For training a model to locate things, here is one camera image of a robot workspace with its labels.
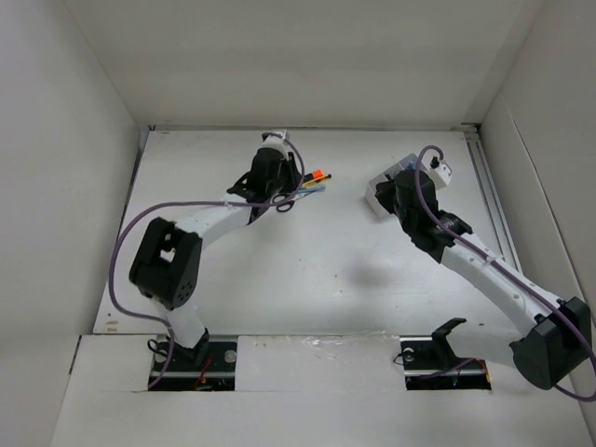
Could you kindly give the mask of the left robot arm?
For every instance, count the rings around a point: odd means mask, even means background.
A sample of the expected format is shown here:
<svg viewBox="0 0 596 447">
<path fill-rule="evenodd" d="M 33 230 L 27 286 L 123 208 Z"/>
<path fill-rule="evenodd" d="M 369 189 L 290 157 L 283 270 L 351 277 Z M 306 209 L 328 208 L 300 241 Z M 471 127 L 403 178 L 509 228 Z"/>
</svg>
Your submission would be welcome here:
<svg viewBox="0 0 596 447">
<path fill-rule="evenodd" d="M 173 355 L 185 368 L 201 367 L 209 354 L 209 331 L 193 302 L 202 251 L 297 192 L 303 177 L 287 139 L 266 132 L 251 168 L 226 190 L 220 205 L 205 205 L 177 221 L 156 217 L 148 224 L 129 281 L 161 306 L 173 329 Z"/>
</svg>

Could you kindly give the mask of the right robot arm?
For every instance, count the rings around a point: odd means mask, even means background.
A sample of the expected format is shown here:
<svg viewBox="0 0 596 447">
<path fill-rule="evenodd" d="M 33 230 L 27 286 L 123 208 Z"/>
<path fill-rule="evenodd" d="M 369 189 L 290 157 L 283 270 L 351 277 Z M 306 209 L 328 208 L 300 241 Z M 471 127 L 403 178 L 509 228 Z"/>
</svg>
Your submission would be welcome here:
<svg viewBox="0 0 596 447">
<path fill-rule="evenodd" d="M 425 172 L 402 170 L 378 183 L 374 196 L 417 249 L 465 279 L 513 326 L 454 332 L 463 321 L 451 319 L 432 334 L 430 355 L 440 366 L 484 359 L 512 367 L 533 386 L 549 390 L 585 360 L 595 360 L 589 307 L 540 288 L 498 258 L 465 221 L 440 210 L 435 184 Z"/>
</svg>

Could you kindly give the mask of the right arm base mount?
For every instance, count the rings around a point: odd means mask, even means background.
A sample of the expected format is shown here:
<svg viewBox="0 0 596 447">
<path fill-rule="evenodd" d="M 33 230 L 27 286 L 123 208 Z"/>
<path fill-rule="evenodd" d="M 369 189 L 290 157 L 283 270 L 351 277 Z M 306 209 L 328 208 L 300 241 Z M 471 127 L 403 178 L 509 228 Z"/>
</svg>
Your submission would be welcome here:
<svg viewBox="0 0 596 447">
<path fill-rule="evenodd" d="M 447 336 L 464 318 L 452 318 L 430 335 L 400 337 L 400 352 L 393 363 L 400 366 L 408 391 L 492 389 L 483 359 L 457 357 Z"/>
</svg>

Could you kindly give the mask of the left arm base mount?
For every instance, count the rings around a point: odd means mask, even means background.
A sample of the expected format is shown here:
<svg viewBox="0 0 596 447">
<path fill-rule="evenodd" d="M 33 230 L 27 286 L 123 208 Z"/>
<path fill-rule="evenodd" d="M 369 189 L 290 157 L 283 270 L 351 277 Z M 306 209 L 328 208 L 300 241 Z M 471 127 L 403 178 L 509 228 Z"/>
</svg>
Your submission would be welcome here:
<svg viewBox="0 0 596 447">
<path fill-rule="evenodd" d="M 236 336 L 210 336 L 206 332 L 196 348 L 174 346 L 169 364 L 169 338 L 147 342 L 152 353 L 149 391 L 234 391 L 237 366 Z"/>
</svg>

